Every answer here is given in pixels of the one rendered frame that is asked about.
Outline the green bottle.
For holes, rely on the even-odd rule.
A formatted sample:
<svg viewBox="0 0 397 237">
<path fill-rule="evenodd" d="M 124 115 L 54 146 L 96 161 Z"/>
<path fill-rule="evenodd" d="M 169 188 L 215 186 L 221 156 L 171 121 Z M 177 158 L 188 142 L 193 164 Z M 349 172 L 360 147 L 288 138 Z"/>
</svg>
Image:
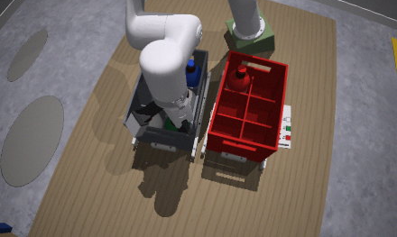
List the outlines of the green bottle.
<svg viewBox="0 0 397 237">
<path fill-rule="evenodd" d="M 175 131 L 175 132 L 178 131 L 176 126 L 173 124 L 173 122 L 171 121 L 171 119 L 169 117 L 166 119 L 165 129 L 170 130 L 170 131 Z"/>
</svg>

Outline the white paper pick list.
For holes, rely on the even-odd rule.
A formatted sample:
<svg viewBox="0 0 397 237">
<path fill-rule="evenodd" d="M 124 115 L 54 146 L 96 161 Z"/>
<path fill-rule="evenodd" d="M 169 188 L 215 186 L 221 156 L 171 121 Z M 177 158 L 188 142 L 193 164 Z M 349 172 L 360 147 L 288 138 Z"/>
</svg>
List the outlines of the white paper pick list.
<svg viewBox="0 0 397 237">
<path fill-rule="evenodd" d="M 278 147 L 291 148 L 291 107 L 289 105 L 283 106 L 282 126 Z"/>
</svg>

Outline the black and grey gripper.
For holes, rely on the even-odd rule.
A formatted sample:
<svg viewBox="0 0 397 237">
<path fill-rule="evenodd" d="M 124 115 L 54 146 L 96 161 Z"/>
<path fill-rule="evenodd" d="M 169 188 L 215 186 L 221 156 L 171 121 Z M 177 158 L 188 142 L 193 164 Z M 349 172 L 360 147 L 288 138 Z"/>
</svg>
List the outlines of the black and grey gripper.
<svg viewBox="0 0 397 237">
<path fill-rule="evenodd" d="M 177 127 L 178 132 L 186 132 L 187 135 L 190 136 L 193 131 L 189 126 L 189 122 L 193 120 L 193 113 L 187 97 L 185 98 L 183 104 L 185 105 L 185 107 L 181 110 L 177 106 L 176 108 L 162 108 L 165 108 L 163 110 Z"/>
</svg>

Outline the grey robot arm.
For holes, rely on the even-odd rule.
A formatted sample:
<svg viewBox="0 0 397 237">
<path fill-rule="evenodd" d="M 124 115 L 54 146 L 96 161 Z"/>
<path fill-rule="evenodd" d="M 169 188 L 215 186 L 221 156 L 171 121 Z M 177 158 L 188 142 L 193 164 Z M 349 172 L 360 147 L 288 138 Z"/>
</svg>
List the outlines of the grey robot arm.
<svg viewBox="0 0 397 237">
<path fill-rule="evenodd" d="M 163 110 L 162 107 L 177 106 L 180 110 L 185 107 L 188 93 L 185 68 L 202 36 L 197 16 L 145 12 L 144 2 L 125 0 L 126 38 L 131 47 L 142 51 L 139 64 L 154 100 L 130 113 L 125 125 L 134 138 L 143 135 L 148 120 Z M 237 38 L 251 41 L 263 34 L 265 24 L 259 15 L 257 0 L 228 0 L 228 3 Z"/>
</svg>

